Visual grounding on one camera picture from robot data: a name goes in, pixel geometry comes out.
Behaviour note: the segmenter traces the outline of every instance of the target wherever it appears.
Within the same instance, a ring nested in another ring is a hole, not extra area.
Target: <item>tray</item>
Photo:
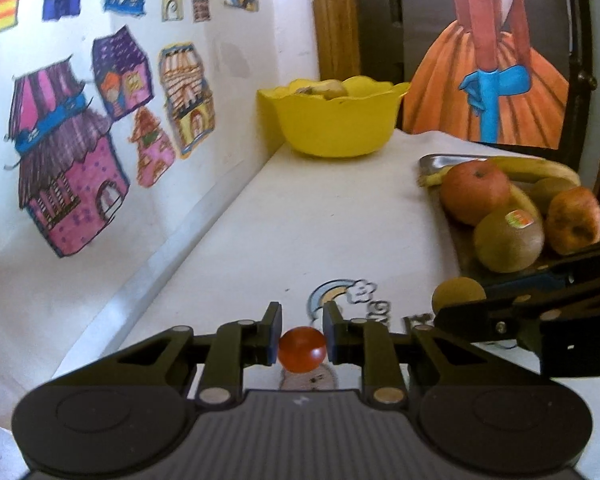
[[[444,166],[460,164],[468,160],[486,160],[488,156],[478,155],[456,155],[448,153],[434,153],[423,156],[419,163],[420,174],[430,175]],[[515,183],[521,189],[528,184]],[[436,222],[448,226],[451,240],[456,250],[458,266],[461,276],[473,278],[479,282],[488,298],[507,297],[511,295],[522,295],[532,291],[558,290],[565,286],[564,280],[553,277],[546,272],[538,272],[560,262],[561,257],[554,253],[547,245],[538,260],[525,270],[499,274],[492,272],[478,261],[474,250],[474,228],[457,222],[447,215],[440,204],[440,190],[438,187],[429,188],[429,195],[436,209]]]

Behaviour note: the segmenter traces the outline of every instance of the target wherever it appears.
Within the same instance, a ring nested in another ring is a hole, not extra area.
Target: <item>white tablecloth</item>
[[[260,319],[283,305],[283,331],[307,325],[308,303],[333,298],[345,317],[389,308],[390,328],[430,311],[435,287],[458,275],[448,233],[416,185],[429,153],[501,153],[441,132],[407,136],[355,160],[308,158],[283,146],[206,234],[126,339],[124,346],[178,324],[197,334]],[[317,326],[321,325],[318,315]],[[538,369],[522,350],[509,359]],[[338,387],[358,387],[357,367],[337,367]],[[277,388],[281,369],[251,367],[247,388]],[[600,479],[600,380],[569,381],[594,411],[596,428],[581,469]]]

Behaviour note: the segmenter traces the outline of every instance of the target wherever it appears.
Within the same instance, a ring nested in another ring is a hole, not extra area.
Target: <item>wooden door frame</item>
[[[360,75],[356,0],[312,0],[320,79]]]

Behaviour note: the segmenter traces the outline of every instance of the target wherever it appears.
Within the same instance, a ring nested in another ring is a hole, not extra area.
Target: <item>yellow bowl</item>
[[[400,101],[411,85],[354,76],[342,82],[346,97],[327,101],[295,93],[316,83],[296,79],[288,86],[258,92],[275,108],[280,130],[294,149],[324,157],[366,155],[382,148],[394,131]]]

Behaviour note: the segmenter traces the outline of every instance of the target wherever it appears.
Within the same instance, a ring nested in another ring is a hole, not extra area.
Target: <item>purple roof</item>
[[[69,60],[55,63],[18,78],[15,82],[7,140],[16,140],[22,130],[32,130],[36,123],[69,97],[82,92]],[[84,161],[100,137],[109,132],[108,118],[87,108],[43,137],[20,159],[18,197],[20,208],[48,189],[53,180],[77,160]]]
[[[126,25],[112,36],[94,40],[92,54],[97,82],[102,81],[107,72],[122,74],[147,61]]]

